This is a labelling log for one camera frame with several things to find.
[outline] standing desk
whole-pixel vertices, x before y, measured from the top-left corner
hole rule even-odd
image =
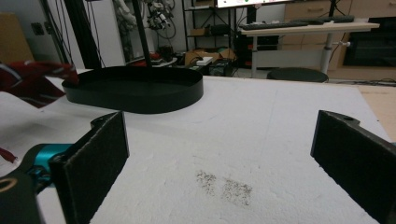
[[[92,223],[376,223],[310,156],[320,109],[389,140],[357,88],[229,77],[204,77],[204,88],[178,111],[125,113],[131,156]],[[36,109],[3,92],[0,108],[0,144],[19,158],[74,143],[114,112],[65,97]],[[12,168],[0,160],[0,175]],[[64,223],[55,189],[38,200],[47,223]]]
[[[258,67],[302,67],[320,65],[320,71],[327,74],[332,54],[334,33],[363,32],[378,28],[379,24],[368,22],[332,23],[267,30],[242,30],[242,35],[253,37],[251,75],[255,77]],[[258,37],[268,35],[313,35],[327,34],[324,49],[317,50],[266,50],[257,51]]]

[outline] stool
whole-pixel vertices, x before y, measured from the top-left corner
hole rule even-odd
[[[287,80],[287,81],[306,81],[306,82],[327,82],[329,77],[319,71],[308,68],[278,68],[267,75],[267,79]]]

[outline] desk leg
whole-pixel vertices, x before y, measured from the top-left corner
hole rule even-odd
[[[257,36],[253,36],[253,49],[251,50],[251,77],[256,76],[257,70]]]
[[[320,62],[320,72],[327,74],[327,69],[329,68],[329,62],[331,57],[332,57],[332,34],[327,34],[326,46],[323,49],[321,62]]]

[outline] black speckled mark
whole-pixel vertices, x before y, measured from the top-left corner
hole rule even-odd
[[[252,187],[247,184],[226,179],[221,198],[236,205],[248,206],[250,205],[251,191]]]
[[[204,171],[199,171],[196,174],[197,182],[200,187],[206,192],[206,194],[215,196],[215,182],[216,176],[212,174],[207,174]]]

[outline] keyboard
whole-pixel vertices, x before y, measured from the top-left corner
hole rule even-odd
[[[354,20],[355,20],[354,16],[345,15],[345,16],[332,16],[332,17],[302,18],[302,19],[292,20],[290,22],[307,22],[308,24],[319,24],[329,21],[334,21],[334,23],[353,22]]]
[[[288,28],[296,26],[307,26],[307,22],[297,21],[297,22],[279,22],[279,23],[251,23],[246,25],[240,25],[244,30],[266,30],[266,29],[276,29],[276,28]]]

